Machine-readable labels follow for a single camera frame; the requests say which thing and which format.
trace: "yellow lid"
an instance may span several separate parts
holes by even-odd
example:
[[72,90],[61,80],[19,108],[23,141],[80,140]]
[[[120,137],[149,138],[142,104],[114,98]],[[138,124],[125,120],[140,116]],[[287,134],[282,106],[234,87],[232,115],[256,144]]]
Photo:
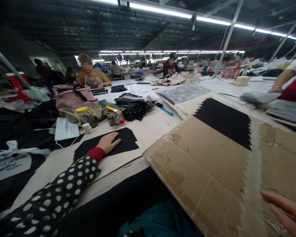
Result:
[[87,112],[88,110],[89,110],[88,107],[81,107],[81,108],[76,109],[76,112],[78,114],[83,114],[83,113]]

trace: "teal fabric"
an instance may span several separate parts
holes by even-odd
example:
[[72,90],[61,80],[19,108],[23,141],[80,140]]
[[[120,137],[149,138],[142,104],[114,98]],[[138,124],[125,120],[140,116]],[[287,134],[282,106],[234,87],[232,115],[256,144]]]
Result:
[[188,69],[188,63],[187,62],[185,62],[183,64],[183,68],[182,69],[185,70],[185,71],[187,71],[187,69]]
[[175,208],[170,199],[154,205],[133,221],[126,222],[118,237],[129,236],[131,232],[143,232],[145,237],[195,237],[183,210]]

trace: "red sleeve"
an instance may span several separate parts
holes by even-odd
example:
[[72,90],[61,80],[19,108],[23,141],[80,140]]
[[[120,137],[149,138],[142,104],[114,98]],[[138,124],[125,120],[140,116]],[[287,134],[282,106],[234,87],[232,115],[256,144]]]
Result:
[[90,156],[96,160],[97,163],[99,163],[100,160],[106,155],[106,152],[102,148],[96,147],[88,151],[86,155]]
[[175,64],[174,68],[177,73],[181,73],[181,69],[178,67],[177,64]]
[[166,75],[168,75],[168,64],[165,63],[163,65],[163,76],[165,77]]

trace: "jar lid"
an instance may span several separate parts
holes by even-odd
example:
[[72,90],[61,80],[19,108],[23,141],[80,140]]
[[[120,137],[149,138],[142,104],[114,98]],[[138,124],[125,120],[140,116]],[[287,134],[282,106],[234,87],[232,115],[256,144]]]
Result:
[[83,114],[83,113],[85,113],[87,111],[89,111],[88,107],[81,107],[81,108],[76,109],[76,112],[78,114]]
[[90,124],[89,123],[85,123],[85,124],[82,125],[82,128],[83,129],[88,129],[88,128],[90,128]]

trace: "ceiling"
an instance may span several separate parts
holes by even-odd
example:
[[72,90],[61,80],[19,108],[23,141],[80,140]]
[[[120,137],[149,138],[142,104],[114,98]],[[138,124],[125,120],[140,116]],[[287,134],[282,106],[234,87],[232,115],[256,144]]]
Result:
[[[159,0],[137,1],[159,3]],[[167,7],[209,13],[232,20],[238,1],[169,0]],[[80,0],[13,0],[3,13],[6,24],[56,50],[59,55],[95,53],[103,49],[206,49],[222,40],[226,26],[158,13]],[[296,21],[296,0],[244,0],[237,22],[274,27],[287,33]],[[237,34],[252,34],[238,29]]]

